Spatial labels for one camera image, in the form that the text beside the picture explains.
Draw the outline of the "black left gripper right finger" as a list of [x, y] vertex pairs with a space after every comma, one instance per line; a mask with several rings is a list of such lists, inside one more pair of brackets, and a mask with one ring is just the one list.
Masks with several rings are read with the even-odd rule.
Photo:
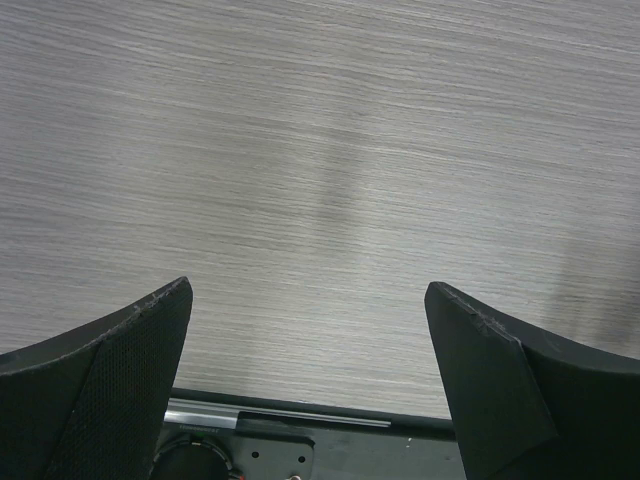
[[469, 479], [636, 479], [639, 362], [444, 282], [424, 305]]

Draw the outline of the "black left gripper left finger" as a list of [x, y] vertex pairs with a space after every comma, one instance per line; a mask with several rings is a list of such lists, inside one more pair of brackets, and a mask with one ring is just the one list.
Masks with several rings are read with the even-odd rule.
[[191, 316], [180, 277], [1, 357], [4, 479], [146, 479]]

